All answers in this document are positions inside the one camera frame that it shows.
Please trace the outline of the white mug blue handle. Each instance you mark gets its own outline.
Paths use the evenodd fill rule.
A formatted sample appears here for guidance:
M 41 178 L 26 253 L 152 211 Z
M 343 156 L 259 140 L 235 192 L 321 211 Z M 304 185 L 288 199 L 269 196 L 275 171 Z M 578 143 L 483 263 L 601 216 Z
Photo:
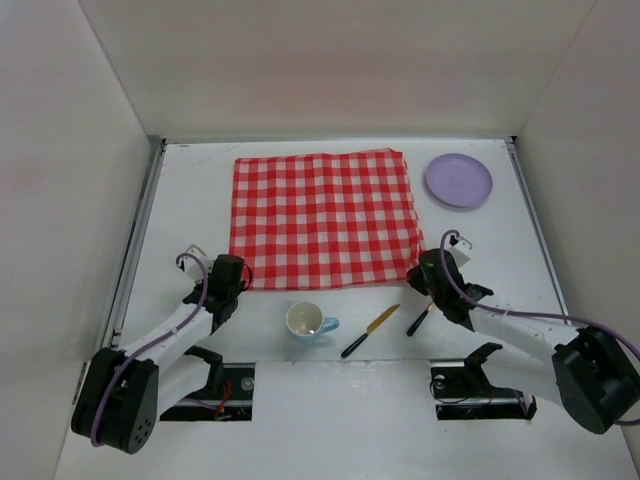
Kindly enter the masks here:
M 313 342 L 340 326 L 337 318 L 326 317 L 316 304 L 306 301 L 293 304 L 285 322 L 289 333 L 303 342 Z

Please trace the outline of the lilac plastic plate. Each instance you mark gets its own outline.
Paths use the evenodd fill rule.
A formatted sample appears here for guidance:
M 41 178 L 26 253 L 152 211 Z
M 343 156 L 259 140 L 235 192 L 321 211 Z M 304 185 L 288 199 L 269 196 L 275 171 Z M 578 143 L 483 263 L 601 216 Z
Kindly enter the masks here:
M 426 167 L 424 183 L 440 202 L 469 210 L 480 207 L 493 191 L 493 177 L 476 158 L 447 153 L 435 157 Z

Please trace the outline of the gold knife dark handle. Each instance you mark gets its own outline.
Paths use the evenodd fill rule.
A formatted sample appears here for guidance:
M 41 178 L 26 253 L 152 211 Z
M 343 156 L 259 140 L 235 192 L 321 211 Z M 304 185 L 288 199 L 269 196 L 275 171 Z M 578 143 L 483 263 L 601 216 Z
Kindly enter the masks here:
M 340 354 L 342 359 L 348 358 L 375 330 L 383 324 L 398 308 L 399 304 L 395 304 L 382 312 L 375 320 L 373 320 L 366 328 L 365 332 L 360 335 L 354 342 L 346 347 Z

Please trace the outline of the red white checkered cloth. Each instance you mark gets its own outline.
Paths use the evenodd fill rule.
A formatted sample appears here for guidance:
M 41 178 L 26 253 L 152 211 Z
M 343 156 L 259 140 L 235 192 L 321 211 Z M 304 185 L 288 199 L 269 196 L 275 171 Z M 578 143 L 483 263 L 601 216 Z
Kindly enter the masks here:
M 229 250 L 263 291 L 405 280 L 424 235 L 408 166 L 390 148 L 239 158 Z

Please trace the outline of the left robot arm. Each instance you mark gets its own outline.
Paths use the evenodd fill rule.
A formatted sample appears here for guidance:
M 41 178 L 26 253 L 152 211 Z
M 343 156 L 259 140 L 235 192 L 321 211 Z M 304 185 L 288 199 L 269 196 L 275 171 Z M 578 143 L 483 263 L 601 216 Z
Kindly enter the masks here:
M 205 407 L 215 395 L 230 399 L 233 386 L 224 377 L 222 356 L 199 343 L 231 318 L 252 271 L 231 254 L 209 259 L 187 250 L 176 264 L 187 262 L 193 264 L 193 290 L 168 318 L 136 341 L 93 355 L 70 422 L 92 446 L 135 454 L 176 404 Z

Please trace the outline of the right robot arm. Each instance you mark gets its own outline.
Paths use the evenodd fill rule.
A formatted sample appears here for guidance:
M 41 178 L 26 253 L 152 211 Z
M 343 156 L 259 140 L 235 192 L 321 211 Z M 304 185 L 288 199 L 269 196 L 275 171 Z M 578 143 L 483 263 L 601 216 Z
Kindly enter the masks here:
M 638 404 L 639 372 L 610 330 L 586 320 L 563 323 L 556 314 L 512 310 L 493 290 L 466 282 L 448 251 L 421 253 L 407 282 L 430 297 L 446 320 L 489 338 L 463 359 L 465 380 L 434 368 L 445 397 L 468 399 L 493 389 L 538 396 L 563 407 L 594 434 L 625 424 L 625 415 Z

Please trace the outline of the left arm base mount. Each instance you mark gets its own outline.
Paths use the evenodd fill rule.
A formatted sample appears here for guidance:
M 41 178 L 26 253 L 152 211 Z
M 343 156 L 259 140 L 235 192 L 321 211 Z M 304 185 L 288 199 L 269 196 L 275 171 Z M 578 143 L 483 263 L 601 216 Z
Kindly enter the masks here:
M 167 408 L 162 422 L 245 422 L 252 420 L 255 387 L 254 363 L 225 363 L 213 351 L 194 346 L 186 351 L 188 360 L 198 359 L 209 367 L 207 382 Z

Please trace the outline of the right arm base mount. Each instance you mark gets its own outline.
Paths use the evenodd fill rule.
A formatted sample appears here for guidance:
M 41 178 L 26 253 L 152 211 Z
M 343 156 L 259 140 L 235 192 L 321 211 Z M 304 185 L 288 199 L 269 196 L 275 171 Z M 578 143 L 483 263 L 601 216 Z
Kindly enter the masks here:
M 524 420 L 537 413 L 535 397 L 493 386 L 482 367 L 489 356 L 502 349 L 489 342 L 467 357 L 440 360 L 431 364 L 429 390 L 435 401 L 436 418 L 441 421 Z

